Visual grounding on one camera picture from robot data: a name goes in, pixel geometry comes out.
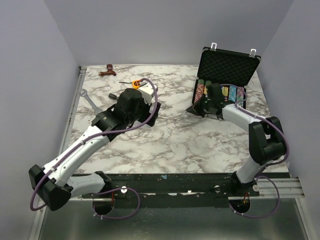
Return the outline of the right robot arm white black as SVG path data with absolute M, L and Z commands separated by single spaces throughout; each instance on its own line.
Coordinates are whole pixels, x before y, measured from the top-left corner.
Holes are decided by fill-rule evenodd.
M 277 117 L 256 115 L 240 106 L 240 100 L 225 100 L 221 85 L 209 84 L 206 94 L 185 111 L 195 116 L 214 115 L 248 133 L 248 160 L 231 176 L 230 191 L 241 196 L 267 167 L 284 162 L 290 153 L 282 125 Z

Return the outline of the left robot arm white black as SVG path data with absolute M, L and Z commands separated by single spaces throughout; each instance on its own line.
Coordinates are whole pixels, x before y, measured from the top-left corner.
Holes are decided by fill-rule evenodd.
M 38 195 L 51 211 L 60 209 L 73 197 L 91 193 L 107 197 L 111 191 L 107 175 L 97 171 L 74 177 L 74 172 L 118 135 L 134 130 L 135 122 L 139 123 L 137 128 L 154 126 L 160 107 L 157 86 L 125 89 L 117 102 L 99 112 L 67 150 L 44 166 L 35 164 L 29 169 L 33 195 Z

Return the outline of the black poker chip case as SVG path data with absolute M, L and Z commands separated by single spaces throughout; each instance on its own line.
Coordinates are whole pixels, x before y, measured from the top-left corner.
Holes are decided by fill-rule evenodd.
M 252 48 L 247 53 L 219 49 L 217 43 L 202 49 L 202 54 L 196 75 L 191 106 L 194 104 L 196 86 L 199 79 L 220 84 L 220 88 L 235 86 L 246 87 L 261 62 L 257 50 Z M 224 107 L 235 104 L 224 97 Z

